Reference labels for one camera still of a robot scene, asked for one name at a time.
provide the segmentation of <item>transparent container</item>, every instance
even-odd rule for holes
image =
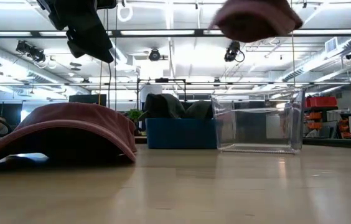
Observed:
[[[304,95],[297,88],[212,95],[218,150],[298,153]]]

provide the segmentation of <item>blue bin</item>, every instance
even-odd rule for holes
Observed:
[[[214,119],[146,119],[150,149],[216,149]]]

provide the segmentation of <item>wooden table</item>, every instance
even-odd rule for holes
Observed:
[[[351,224],[351,149],[139,148],[135,166],[0,173],[0,224]]]

